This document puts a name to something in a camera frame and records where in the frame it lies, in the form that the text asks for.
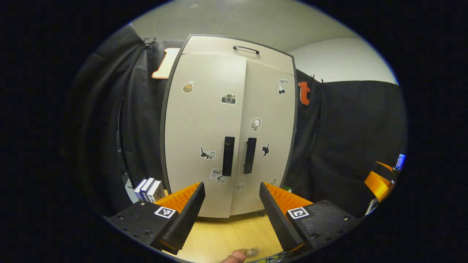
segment book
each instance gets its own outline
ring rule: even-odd
[[[143,200],[143,197],[141,197],[141,194],[140,194],[140,189],[141,187],[143,187],[143,185],[146,183],[146,179],[143,179],[140,184],[135,188],[135,190],[133,191],[135,193],[135,196],[138,198],[138,200]]]
[[[155,180],[154,183],[151,185],[151,187],[146,191],[149,201],[151,203],[154,203],[158,201],[159,199],[165,197],[166,195],[164,194],[164,189],[162,187],[162,182]]]
[[[147,202],[149,202],[149,198],[148,198],[148,194],[146,193],[146,191],[148,191],[148,189],[151,187],[153,182],[154,182],[154,178],[151,178],[151,177],[148,178],[146,183],[140,189],[141,197],[143,198],[143,200],[146,200]]]

